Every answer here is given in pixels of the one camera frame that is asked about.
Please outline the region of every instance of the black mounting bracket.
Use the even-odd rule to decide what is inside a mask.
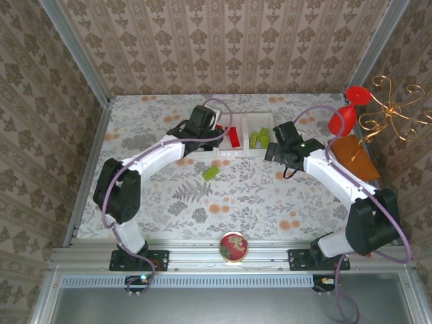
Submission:
[[[144,260],[131,256],[119,246],[118,250],[111,253],[109,261],[110,271],[139,271],[151,272],[151,266]],[[137,254],[142,255],[153,262],[156,272],[168,271],[169,251],[168,250],[149,250],[147,243]]]
[[[327,258],[319,248],[318,241],[331,233],[325,234],[310,243],[310,248],[300,248],[288,250],[288,261],[290,262],[291,271],[335,271],[341,258],[336,255]],[[344,259],[341,264],[341,270],[350,270],[350,260]]]
[[[288,250],[288,260],[290,262],[290,271],[335,271],[338,265],[340,255],[333,258],[325,258],[319,264],[313,259],[313,252],[310,248],[300,248]],[[350,261],[342,262],[341,270],[350,270]]]

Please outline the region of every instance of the green block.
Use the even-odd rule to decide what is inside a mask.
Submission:
[[[253,132],[252,138],[250,139],[250,142],[249,142],[249,147],[251,149],[255,148],[255,146],[257,145],[257,140],[258,140],[258,132]]]
[[[261,136],[261,147],[263,149],[266,149],[267,147],[269,147],[269,143],[270,143],[270,139],[269,139],[268,135]]]
[[[207,169],[202,173],[202,177],[205,181],[212,180],[219,173],[219,169],[215,166],[212,166],[210,169]]]
[[[259,137],[263,137],[263,136],[268,136],[269,135],[269,130],[266,128],[261,128],[261,130],[259,131]]]

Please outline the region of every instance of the patterned wallpaper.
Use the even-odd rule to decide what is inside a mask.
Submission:
[[[410,2],[368,80],[375,74],[394,81],[393,95],[402,103],[412,99],[406,86],[423,86],[426,98],[404,113],[426,120],[424,112],[432,109],[432,1]],[[372,89],[370,81],[365,86]],[[369,150],[383,183],[398,193],[402,225],[410,236],[417,269],[432,304],[432,126],[402,118],[395,119],[395,125],[402,132],[413,127],[417,140],[399,140],[389,128],[370,143]]]
[[[101,108],[37,1],[0,1],[0,323],[25,323]]]
[[[115,95],[338,92],[389,0],[59,0]]]

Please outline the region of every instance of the gold metal wire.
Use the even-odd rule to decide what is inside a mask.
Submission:
[[[389,90],[388,90],[388,100],[384,103],[382,103],[380,100],[378,100],[374,95],[372,96],[372,99],[377,102],[381,108],[380,111],[373,112],[373,113],[363,113],[358,118],[358,123],[360,124],[360,127],[363,130],[366,130],[369,132],[368,134],[364,135],[359,141],[358,145],[361,148],[361,144],[363,142],[369,143],[374,139],[376,135],[381,133],[384,129],[388,127],[388,125],[391,125],[393,128],[393,131],[395,132],[396,136],[401,139],[405,140],[407,142],[411,142],[413,140],[417,139],[417,131],[414,128],[407,128],[404,131],[399,131],[394,124],[393,118],[395,117],[401,117],[407,120],[410,120],[412,122],[420,123],[423,125],[432,125],[432,110],[428,109],[425,111],[425,117],[429,121],[425,120],[419,120],[417,118],[407,117],[402,113],[402,108],[407,107],[409,105],[412,105],[414,103],[419,102],[426,96],[426,91],[424,88],[419,86],[418,84],[409,84],[406,87],[406,90],[409,93],[417,94],[416,98],[409,103],[405,103],[403,105],[398,104],[395,101],[392,101],[392,90],[393,90],[393,82],[387,77],[387,76],[374,76],[372,78],[372,84],[377,87],[381,87],[384,85],[384,83],[387,82],[389,84]],[[360,149],[357,151],[357,153],[351,158],[351,161],[353,161],[357,154],[360,152]]]

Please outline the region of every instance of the white tray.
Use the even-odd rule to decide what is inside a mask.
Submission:
[[[222,114],[218,125],[228,126],[230,122],[230,115]],[[273,128],[275,123],[273,121],[273,114],[266,113],[233,113],[233,127],[237,128],[238,140],[240,147],[233,148],[231,145],[230,137],[225,136],[219,148],[215,148],[211,152],[195,151],[189,154],[192,159],[206,159],[215,157],[262,157],[265,156],[265,148],[261,148],[261,143],[256,142],[256,148],[249,147],[249,140],[252,138],[253,132],[259,132],[261,128],[269,130],[270,142],[276,142]]]

